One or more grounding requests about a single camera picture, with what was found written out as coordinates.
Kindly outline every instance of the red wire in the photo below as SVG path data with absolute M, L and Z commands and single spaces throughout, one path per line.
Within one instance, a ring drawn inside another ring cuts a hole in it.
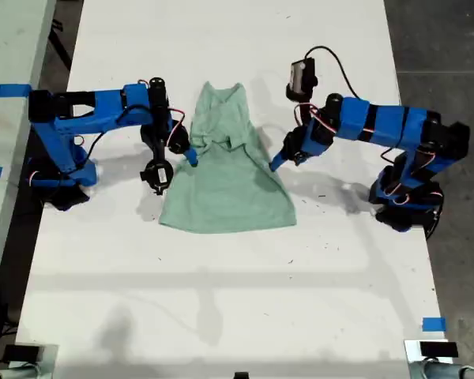
M 312 103 L 298 103 L 295 108 L 293 109 L 293 115 L 295 116 L 295 121 L 297 122 L 297 125 L 298 126 L 302 126 L 302 123 L 301 121 L 299 120 L 298 116 L 297 116 L 297 108 L 302 106 L 302 105 L 308 105 L 309 106 L 309 112 L 310 114 L 313 116 L 313 118 L 315 118 L 321 125 L 323 125 L 326 129 L 330 130 L 332 133 L 334 134 L 337 134 L 337 131 L 330 125 L 328 125 L 327 123 L 325 123 L 323 120 L 321 120 L 316 114 L 318 113 L 319 111 L 319 108 L 316 107 L 314 104 Z
M 168 148 L 168 144 L 170 144 L 171 142 L 171 137 L 172 135 L 174 134 L 175 130 L 177 129 L 177 127 L 179 125 L 181 125 L 182 123 L 182 120 L 184 120 L 184 118 L 186 117 L 186 113 L 184 113 L 183 111 L 179 110 L 179 109 L 175 109 L 175 108 L 168 108 L 169 111 L 173 111 L 173 112 L 178 112 L 180 114 L 182 114 L 182 117 L 179 121 L 177 121 L 177 124 L 175 124 L 175 126 L 172 128 L 172 131 L 171 133 L 168 135 L 168 139 L 167 139 L 167 143 L 165 144 L 165 147 Z
M 418 168 L 416 168 L 412 173 L 411 175 L 415 174 L 416 172 L 418 172 L 419 170 L 421 170 L 422 168 L 424 168 L 425 166 L 428 166 L 430 163 L 432 163 L 432 161 L 435 159 L 435 153 L 434 152 L 422 152 L 423 154 L 428 154 L 428 155 L 431 155 L 432 157 L 423 165 L 423 166 L 420 166 Z M 398 183 L 397 186 L 389 193 L 386 193 L 385 191 L 385 195 L 386 196 L 391 196 L 393 195 L 399 188 L 401 187 L 401 184 Z

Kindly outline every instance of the table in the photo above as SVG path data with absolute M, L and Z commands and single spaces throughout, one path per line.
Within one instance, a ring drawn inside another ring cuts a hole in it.
M 191 115 L 205 81 L 241 81 L 272 155 L 294 126 L 290 64 L 320 43 L 360 96 L 398 103 L 381 0 L 86 0 L 69 90 L 160 76 Z M 313 101 L 347 95 L 315 57 Z M 443 334 L 421 331 L 439 315 L 423 231 L 378 223 L 364 199 L 381 151 L 337 141 L 282 167 L 296 227 L 195 235 L 158 225 L 138 128 L 109 133 L 90 202 L 43 214 L 17 341 L 57 344 L 57 378 L 408 377 L 403 341 Z
M 35 87 L 55 11 L 55 0 L 0 0 L 0 84 Z M 25 99 L 0 99 L 0 262 L 28 140 Z

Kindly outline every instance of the black cable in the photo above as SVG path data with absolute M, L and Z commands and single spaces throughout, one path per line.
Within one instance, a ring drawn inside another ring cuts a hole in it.
M 384 152 L 381 153 L 380 157 L 381 159 L 385 160 L 388 163 L 395 164 L 391 159 L 385 158 L 385 155 L 391 152 L 394 148 L 388 148 Z
M 89 147 L 89 150 L 88 150 L 88 154 L 86 155 L 86 157 L 82 160 L 82 162 L 80 163 L 76 163 L 76 168 L 74 168 L 73 170 L 69 171 L 69 172 L 65 172 L 65 173 L 62 173 L 63 176 L 67 176 L 67 175 L 70 175 L 70 174 L 73 174 L 74 172 L 76 171 L 79 171 L 79 170 L 82 170 L 86 164 L 86 162 L 89 161 L 89 157 L 90 155 L 92 154 L 93 152 L 93 149 L 95 148 L 95 145 L 96 143 L 99 141 L 100 138 L 103 137 L 103 135 L 105 134 L 105 132 L 102 132 L 98 135 L 97 138 L 95 138 L 95 140 L 93 141 L 92 145 Z
M 405 123 L 407 122 L 408 115 L 409 115 L 409 107 L 406 107 L 404 109 L 404 115 L 402 117 L 401 137 L 398 139 L 398 142 L 395 144 L 395 146 L 393 146 L 392 148 L 387 148 L 380 155 L 381 159 L 385 160 L 388 163 L 395 164 L 395 162 L 393 162 L 392 160 L 385 158 L 385 155 L 391 152 L 394 148 L 398 148 L 398 146 L 401 144 L 402 138 L 404 138 Z
M 355 98 L 359 99 L 360 96 L 356 95 L 355 90 L 354 90 L 353 87 L 351 86 L 351 83 L 349 82 L 348 76 L 346 75 L 346 72 L 344 71 L 344 67 L 342 66 L 342 63 L 340 62 L 339 57 L 337 57 L 337 54 L 335 54 L 332 49 L 330 49 L 330 48 L 327 47 L 327 46 L 322 46 L 322 45 L 315 46 L 315 47 L 311 48 L 311 49 L 306 53 L 306 55 L 304 56 L 304 59 L 307 59 L 307 57 L 309 56 L 310 53 L 312 53 L 313 51 L 318 50 L 318 49 L 322 49 L 322 50 L 328 51 L 328 52 L 335 58 L 335 60 L 336 60 L 337 63 L 339 64 L 340 71 L 342 72 L 342 76 L 344 77 L 344 80 L 346 81 L 346 84 L 348 85 L 349 90 L 351 91 L 351 93 L 353 94 L 353 96 L 354 96 Z

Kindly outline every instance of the green shirt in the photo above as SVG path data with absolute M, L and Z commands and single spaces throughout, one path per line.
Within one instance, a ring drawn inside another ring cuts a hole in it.
M 196 233 L 296 224 L 295 208 L 251 124 L 241 84 L 200 94 L 190 131 L 198 166 L 176 168 L 160 223 Z

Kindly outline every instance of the white table surface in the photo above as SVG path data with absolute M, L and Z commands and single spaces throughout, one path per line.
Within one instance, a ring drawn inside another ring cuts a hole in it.
M 0 0 L 0 84 L 39 83 L 55 0 Z M 30 125 L 26 99 L 0 99 L 0 262 Z
M 362 97 L 399 102 L 382 0 L 86 0 L 69 89 L 160 76 L 190 119 L 205 81 L 241 81 L 272 155 L 295 123 L 290 64 L 320 43 Z M 313 101 L 347 95 L 315 57 Z M 443 334 L 421 332 L 439 315 L 423 231 L 393 231 L 361 198 L 381 151 L 336 141 L 282 167 L 296 227 L 195 235 L 157 223 L 139 128 L 109 133 L 90 202 L 43 214 L 17 341 L 59 345 L 58 378 L 408 377 L 404 340 Z

